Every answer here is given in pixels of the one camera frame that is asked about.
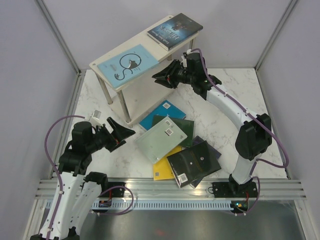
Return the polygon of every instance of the shelf leg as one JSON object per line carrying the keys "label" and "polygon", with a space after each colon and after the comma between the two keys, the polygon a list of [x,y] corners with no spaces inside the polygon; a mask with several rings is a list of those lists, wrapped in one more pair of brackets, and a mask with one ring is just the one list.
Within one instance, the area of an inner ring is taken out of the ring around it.
{"label": "shelf leg", "polygon": [[127,108],[126,100],[125,100],[124,94],[122,93],[122,90],[118,91],[116,94],[119,97],[120,104],[121,104],[121,107],[122,107],[122,110],[123,110],[123,113],[124,113],[125,121],[127,123],[130,123],[131,122],[131,118],[130,118],[130,115],[129,115],[129,111],[128,111],[128,108]]}
{"label": "shelf leg", "polygon": [[194,49],[194,46],[195,46],[195,38],[192,39],[190,42],[189,42],[189,49]]}
{"label": "shelf leg", "polygon": [[102,91],[103,91],[103,94],[104,94],[104,96],[106,98],[106,101],[108,102],[109,105],[112,104],[113,101],[112,101],[112,98],[110,96],[110,93],[109,93],[109,91],[107,89],[107,86],[106,86],[105,82],[98,75],[96,75],[96,77],[98,78],[99,84],[100,84],[100,86],[102,88]]}

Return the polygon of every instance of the black line drawing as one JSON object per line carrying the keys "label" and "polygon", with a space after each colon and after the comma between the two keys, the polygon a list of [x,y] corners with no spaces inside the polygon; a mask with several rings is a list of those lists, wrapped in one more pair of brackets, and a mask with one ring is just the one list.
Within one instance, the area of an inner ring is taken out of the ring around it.
{"label": "black line drawing", "polygon": [[[139,63],[137,63],[137,62],[134,61],[134,60],[129,59],[129,66],[128,66],[128,67],[123,66],[123,64],[121,63],[121,61],[122,61],[122,59],[123,59],[125,56],[128,56],[128,55],[135,55],[135,56],[137,56],[137,57],[139,58]],[[120,58],[120,60],[119,60],[120,66],[124,68],[124,69],[122,70],[122,75],[123,75],[123,76],[122,76],[122,78],[119,78],[120,75],[119,75],[118,73],[116,73],[116,74],[114,74],[115,79],[117,79],[117,80],[119,80],[119,81],[125,79],[125,70],[127,70],[127,69],[131,71],[131,74],[133,74],[134,72],[132,71],[132,69],[137,68],[137,67],[141,64],[141,62],[142,62],[142,59],[141,59],[141,57],[140,57],[138,54],[128,53],[128,54],[123,55],[123,56]]]}

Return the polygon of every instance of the book cover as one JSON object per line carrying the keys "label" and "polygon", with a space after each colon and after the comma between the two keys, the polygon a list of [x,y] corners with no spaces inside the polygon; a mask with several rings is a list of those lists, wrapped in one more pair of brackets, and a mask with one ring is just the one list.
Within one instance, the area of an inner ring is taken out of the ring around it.
{"label": "book cover", "polygon": [[194,180],[204,178],[220,168],[216,155],[210,151],[210,145],[207,141],[186,148],[167,158],[180,188],[189,185]]}
{"label": "book cover", "polygon": [[100,63],[97,67],[116,89],[159,62],[141,44]]}
{"label": "book cover", "polygon": [[[204,140],[201,138],[201,137],[199,137],[199,136],[196,136],[194,139],[193,139],[193,145],[197,145],[197,144],[199,144],[199,143],[202,143]],[[210,150],[215,154],[215,158],[218,160],[219,158],[220,158],[220,156],[221,156],[221,153],[220,152],[218,152],[218,150],[216,150],[213,146],[211,146],[211,145],[209,145],[210,146]],[[194,189],[198,186],[198,184],[202,181],[202,179],[203,179],[203,177],[201,177],[201,178],[199,178],[199,179],[197,179],[197,180],[194,180],[193,182],[191,182],[190,183],[190,186],[191,187],[193,187]]]}
{"label": "book cover", "polygon": [[[164,118],[165,116],[155,115],[153,117],[152,126],[156,125]],[[174,117],[170,117],[170,119],[188,136],[179,144],[179,146],[186,148],[191,147],[193,145],[195,122]]]}
{"label": "book cover", "polygon": [[180,151],[182,151],[182,147],[176,146],[167,155],[161,158],[160,161],[153,164],[153,180],[157,181],[157,180],[175,179],[175,176],[172,173],[167,157],[172,154],[176,154]]}
{"label": "book cover", "polygon": [[169,51],[203,28],[199,23],[180,13],[149,30],[147,35]]}
{"label": "book cover", "polygon": [[187,135],[169,117],[165,117],[135,142],[140,151],[155,164],[186,138]]}
{"label": "book cover", "polygon": [[171,102],[165,100],[157,106],[155,110],[149,113],[148,116],[146,116],[139,124],[148,131],[152,128],[152,121],[156,115],[176,119],[184,119],[186,117],[186,114],[183,111],[174,106]]}

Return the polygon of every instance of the white marble surface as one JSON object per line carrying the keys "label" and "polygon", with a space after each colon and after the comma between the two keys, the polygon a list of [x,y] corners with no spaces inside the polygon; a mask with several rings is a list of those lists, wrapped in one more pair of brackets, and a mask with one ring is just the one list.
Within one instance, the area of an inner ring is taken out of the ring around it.
{"label": "white marble surface", "polygon": [[[219,68],[209,69],[208,72],[219,78],[229,93],[249,109],[258,114],[267,112],[254,69]],[[236,127],[218,108],[195,94],[189,85],[180,84],[168,96],[167,100],[184,111],[186,119],[195,121],[194,136],[199,135],[207,140],[222,154],[218,160],[222,169],[207,178],[228,178],[238,159],[238,153],[235,149],[238,135]],[[125,126],[125,123],[109,108],[93,71],[87,70],[75,114],[89,117],[95,110],[101,111],[101,123],[106,123],[107,117],[112,117],[119,124]],[[152,163],[142,155],[134,143],[134,140],[145,131],[138,124],[133,126],[133,130],[136,134],[128,138],[127,143],[114,152],[109,153],[104,148],[94,153],[87,172],[103,172],[108,177],[114,178],[152,178]],[[282,164],[275,141],[262,155],[262,158],[276,164]],[[258,162],[253,175],[260,178],[286,178],[284,169],[275,168],[263,162]]]}

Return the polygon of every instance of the yellow book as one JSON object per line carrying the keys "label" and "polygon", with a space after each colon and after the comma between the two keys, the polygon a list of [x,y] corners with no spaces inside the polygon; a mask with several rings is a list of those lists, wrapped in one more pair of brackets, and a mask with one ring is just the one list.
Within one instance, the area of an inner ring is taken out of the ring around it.
{"label": "yellow book", "polygon": [[176,146],[167,155],[161,158],[157,163],[153,164],[153,180],[175,179],[171,170],[171,166],[167,157],[182,151],[181,146]]}

